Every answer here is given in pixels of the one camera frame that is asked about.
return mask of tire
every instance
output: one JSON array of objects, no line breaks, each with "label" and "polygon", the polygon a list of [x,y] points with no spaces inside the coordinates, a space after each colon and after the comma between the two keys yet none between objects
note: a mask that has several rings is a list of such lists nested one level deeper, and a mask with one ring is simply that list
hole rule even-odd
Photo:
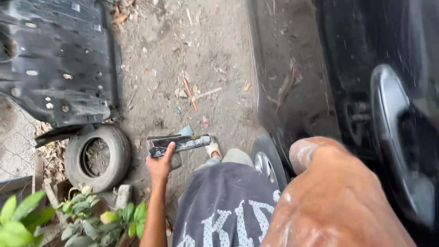
[{"label": "tire", "polygon": [[[85,150],[94,139],[104,140],[110,150],[110,162],[101,176],[93,175],[84,163]],[[125,177],[131,162],[131,146],[116,126],[102,125],[93,132],[73,136],[65,151],[65,174],[73,186],[85,183],[95,193],[110,190]]]},{"label": "tire", "polygon": [[268,158],[271,166],[271,172],[274,173],[276,178],[275,183],[277,183],[277,187],[282,192],[288,185],[287,177],[285,175],[285,169],[282,165],[281,158],[279,157],[276,147],[274,146],[274,143],[268,134],[258,136],[253,143],[251,159],[255,167],[257,166],[257,163],[259,163],[261,153]]}]

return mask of white sandal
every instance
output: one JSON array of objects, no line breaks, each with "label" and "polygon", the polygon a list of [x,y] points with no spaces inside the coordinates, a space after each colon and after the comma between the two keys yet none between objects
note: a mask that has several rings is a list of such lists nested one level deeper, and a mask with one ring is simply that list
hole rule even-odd
[{"label": "white sandal", "polygon": [[218,140],[214,136],[210,136],[210,145],[205,146],[205,148],[210,158],[212,158],[213,152],[218,152],[219,156],[223,158],[219,149],[220,146],[218,145]]}]

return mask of orange stick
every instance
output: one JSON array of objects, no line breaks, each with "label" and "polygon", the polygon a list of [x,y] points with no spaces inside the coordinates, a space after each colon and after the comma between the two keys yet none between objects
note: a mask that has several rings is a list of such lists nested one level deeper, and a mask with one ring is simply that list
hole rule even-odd
[{"label": "orange stick", "polygon": [[192,104],[194,105],[195,111],[198,111],[197,104],[195,104],[195,101],[192,99],[192,94],[191,91],[189,90],[189,85],[187,84],[186,78],[183,78],[183,82],[184,82],[184,86],[186,87],[187,94],[189,95],[189,98],[191,99]]}]

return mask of green plant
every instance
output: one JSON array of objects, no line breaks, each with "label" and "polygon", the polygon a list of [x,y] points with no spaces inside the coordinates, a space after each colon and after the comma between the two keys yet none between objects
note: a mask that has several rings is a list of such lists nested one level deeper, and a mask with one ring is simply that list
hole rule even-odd
[{"label": "green plant", "polygon": [[142,237],[146,217],[145,203],[136,207],[129,203],[123,209],[107,211],[98,218],[93,216],[93,207],[100,199],[93,194],[93,189],[89,186],[72,189],[80,193],[58,207],[66,217],[74,220],[62,233],[61,239],[67,240],[65,247],[107,247],[115,243],[124,230],[128,231],[130,237],[136,234],[139,238]]},{"label": "green plant", "polygon": [[43,190],[38,191],[18,206],[16,196],[9,197],[0,213],[0,247],[40,246],[44,238],[40,225],[55,214],[53,208],[34,212],[45,194]]}]

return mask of foot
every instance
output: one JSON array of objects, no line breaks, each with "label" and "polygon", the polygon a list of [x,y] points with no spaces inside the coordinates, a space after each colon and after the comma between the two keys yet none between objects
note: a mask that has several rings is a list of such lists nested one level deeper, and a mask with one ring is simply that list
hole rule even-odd
[{"label": "foot", "polygon": [[209,155],[210,158],[213,158],[215,156],[219,156],[222,158],[221,156],[221,152],[220,152],[220,146],[218,145],[218,141],[214,136],[210,137],[210,145],[205,146],[206,151],[207,151],[207,155]]}]

